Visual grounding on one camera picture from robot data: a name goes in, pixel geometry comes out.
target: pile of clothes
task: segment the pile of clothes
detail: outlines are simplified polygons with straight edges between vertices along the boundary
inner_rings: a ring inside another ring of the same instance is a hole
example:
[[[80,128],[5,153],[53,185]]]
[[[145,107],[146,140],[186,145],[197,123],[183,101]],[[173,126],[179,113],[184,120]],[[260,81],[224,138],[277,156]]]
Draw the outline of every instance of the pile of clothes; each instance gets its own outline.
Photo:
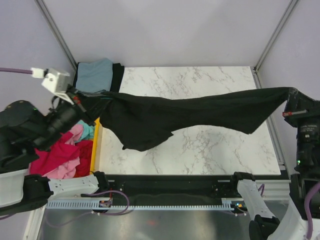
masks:
[[[51,179],[71,179],[90,174],[95,127],[82,120],[51,147],[50,151],[35,150],[39,159],[30,164],[30,174]]]
[[[73,86],[87,93],[101,91],[119,92],[125,67],[107,58],[77,64]],[[71,179],[90,174],[94,127],[82,120],[65,133],[51,151],[38,151],[39,159],[29,167],[30,174],[40,174],[51,179]]]

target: white cable tray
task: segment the white cable tray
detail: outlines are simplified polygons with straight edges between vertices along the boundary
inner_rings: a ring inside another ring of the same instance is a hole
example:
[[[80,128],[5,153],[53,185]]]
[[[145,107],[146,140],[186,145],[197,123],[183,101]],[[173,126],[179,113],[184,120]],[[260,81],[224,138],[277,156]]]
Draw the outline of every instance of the white cable tray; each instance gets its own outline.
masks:
[[[47,209],[68,209],[68,210],[123,210],[126,206],[102,207],[99,199],[57,199],[49,201]],[[222,200],[222,205],[179,205],[179,206],[130,206],[129,210],[206,210],[206,211],[229,211],[230,200]]]

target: black garment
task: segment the black garment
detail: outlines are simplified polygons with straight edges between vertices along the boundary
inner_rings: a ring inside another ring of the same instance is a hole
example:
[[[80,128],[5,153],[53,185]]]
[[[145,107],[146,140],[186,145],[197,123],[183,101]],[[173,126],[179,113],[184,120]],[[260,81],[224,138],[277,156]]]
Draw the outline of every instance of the black garment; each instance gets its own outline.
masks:
[[[120,63],[115,63],[112,65],[112,82],[110,92],[119,92],[124,73],[125,66],[121,66]]]
[[[105,92],[100,123],[115,133],[123,149],[145,151],[195,125],[220,126],[253,133],[289,95],[289,87],[170,100]]]
[[[73,86],[73,87],[76,87],[76,83],[77,83],[77,81],[78,81],[78,68],[79,68],[79,64],[80,64],[80,62],[78,62],[78,63],[76,64],[75,75],[74,75],[73,82],[72,82],[72,86]]]

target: pink garment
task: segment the pink garment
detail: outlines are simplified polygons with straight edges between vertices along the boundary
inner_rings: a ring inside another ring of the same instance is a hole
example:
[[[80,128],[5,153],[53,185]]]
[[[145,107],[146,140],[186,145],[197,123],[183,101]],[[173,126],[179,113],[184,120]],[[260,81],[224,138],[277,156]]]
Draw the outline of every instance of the pink garment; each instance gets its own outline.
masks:
[[[51,146],[50,151],[35,150],[39,158],[30,164],[30,174],[45,175],[60,165],[74,160],[80,156],[80,149],[77,146],[66,144],[73,137],[71,132],[67,132]]]
[[[72,133],[73,136],[68,139],[65,144],[75,145],[75,141],[78,141],[84,132],[84,127],[81,124],[74,125],[69,133]],[[76,166],[80,164],[80,158],[77,157],[73,160],[69,160],[52,171],[46,173],[45,177],[50,179],[72,179],[76,174]]]

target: metal floor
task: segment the metal floor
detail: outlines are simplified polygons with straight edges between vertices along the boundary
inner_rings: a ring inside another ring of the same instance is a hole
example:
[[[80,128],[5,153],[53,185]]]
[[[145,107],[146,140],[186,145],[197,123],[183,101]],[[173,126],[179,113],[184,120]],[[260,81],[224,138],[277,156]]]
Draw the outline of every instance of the metal floor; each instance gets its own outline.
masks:
[[[285,204],[267,202],[282,219]],[[61,224],[84,211],[46,210],[52,224]],[[38,240],[248,240],[249,216],[219,211],[135,210],[122,216],[84,216],[61,228],[42,223]]]

